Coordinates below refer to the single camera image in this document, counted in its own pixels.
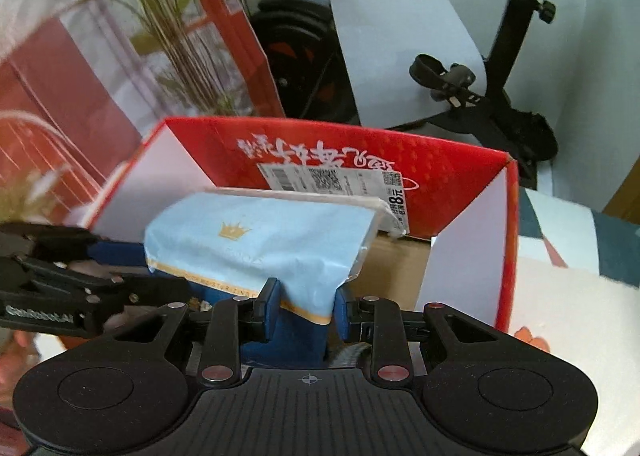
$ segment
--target box flap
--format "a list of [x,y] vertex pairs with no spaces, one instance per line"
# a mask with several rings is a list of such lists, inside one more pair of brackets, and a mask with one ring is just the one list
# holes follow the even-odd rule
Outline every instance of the box flap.
[[444,302],[487,324],[508,326],[516,251],[517,176],[510,165],[437,237],[416,310]]
[[141,243],[145,227],[158,213],[212,186],[171,130],[161,124],[113,184],[88,228],[112,240]]

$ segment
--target gold crown logo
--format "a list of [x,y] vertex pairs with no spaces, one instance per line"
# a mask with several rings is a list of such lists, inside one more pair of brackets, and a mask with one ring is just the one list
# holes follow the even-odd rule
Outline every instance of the gold crown logo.
[[235,225],[227,225],[225,222],[222,222],[222,228],[220,229],[220,232],[218,232],[218,235],[221,238],[237,241],[249,230],[251,229],[243,229],[240,226],[240,223],[236,223]]

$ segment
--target crosshair marking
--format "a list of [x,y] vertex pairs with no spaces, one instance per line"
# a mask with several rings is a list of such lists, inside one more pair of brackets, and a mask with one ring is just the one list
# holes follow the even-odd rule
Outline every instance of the crosshair marking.
[[319,378],[309,373],[308,375],[305,375],[302,378],[300,378],[300,380],[302,380],[305,384],[308,384],[310,386],[311,384],[316,383],[319,380]]

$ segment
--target silver screw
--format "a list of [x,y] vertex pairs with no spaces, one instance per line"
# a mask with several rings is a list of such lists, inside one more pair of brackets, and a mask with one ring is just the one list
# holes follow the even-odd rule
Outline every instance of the silver screw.
[[382,366],[378,376],[387,382],[401,382],[409,377],[409,370],[402,366]]
[[209,382],[224,382],[234,376],[231,368],[226,366],[209,366],[202,370],[202,378]]

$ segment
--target exercise bike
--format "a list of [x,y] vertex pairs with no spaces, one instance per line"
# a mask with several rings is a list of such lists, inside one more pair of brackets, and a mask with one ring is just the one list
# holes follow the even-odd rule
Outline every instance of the exercise bike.
[[[260,12],[252,17],[252,24],[287,116],[356,123],[330,1],[262,0],[258,7]],[[410,68],[412,78],[431,89],[434,99],[448,100],[450,107],[393,129],[411,131],[429,122],[447,131],[472,134],[483,146],[510,153],[520,167],[520,183],[534,188],[536,163],[552,159],[558,153],[558,143],[543,116],[511,106],[504,86],[535,12],[549,24],[556,7],[549,1],[508,0],[494,46],[484,61],[484,96],[469,90],[475,76],[468,68],[453,65],[447,72],[436,58],[419,55]]]
[[359,124],[329,0],[262,0],[251,24],[290,118]]
[[494,45],[484,61],[484,96],[469,90],[475,80],[469,68],[453,64],[447,71],[436,58],[418,55],[410,67],[412,78],[429,88],[434,100],[448,100],[450,109],[399,129],[429,122],[447,131],[472,134],[483,146],[510,153],[520,167],[520,184],[535,188],[536,163],[555,157],[558,143],[546,119],[514,109],[504,89],[535,12],[550,24],[556,6],[546,0],[508,0]]

